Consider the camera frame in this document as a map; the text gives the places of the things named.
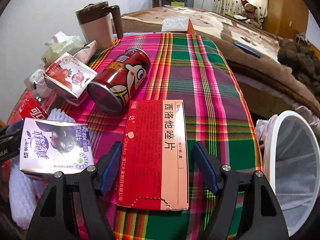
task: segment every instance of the stuffed toy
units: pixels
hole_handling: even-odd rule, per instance
[[[292,75],[320,101],[320,61],[310,46],[291,39],[279,41],[278,61],[292,68]]]
[[[254,5],[250,4],[247,0],[241,0],[241,3],[244,7],[244,11],[239,13],[239,15],[246,17],[247,19],[252,19],[255,22],[258,22],[258,17],[256,14],[256,10],[258,9]]]

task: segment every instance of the wooden cabinet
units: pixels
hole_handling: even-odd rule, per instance
[[[296,33],[306,32],[307,25],[308,7],[303,0],[268,0],[268,15],[263,22],[263,30],[294,39]]]

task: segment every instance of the strawberry juice carton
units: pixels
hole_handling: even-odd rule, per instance
[[[87,84],[97,74],[69,53],[65,53],[47,68],[44,79],[49,88],[69,103],[78,106],[87,95]]]

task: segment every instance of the can lid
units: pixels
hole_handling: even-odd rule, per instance
[[[87,92],[92,101],[103,111],[111,114],[117,114],[122,111],[123,106],[120,99],[105,85],[90,82],[87,85]]]

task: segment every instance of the strawberry image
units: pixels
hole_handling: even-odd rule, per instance
[[[65,78],[71,77],[71,74],[72,74],[71,68],[69,68],[69,69],[64,68],[64,69],[62,70],[62,74],[64,75]]]
[[[65,85],[67,88],[69,88],[72,91],[72,84],[65,79],[59,81],[61,84]]]

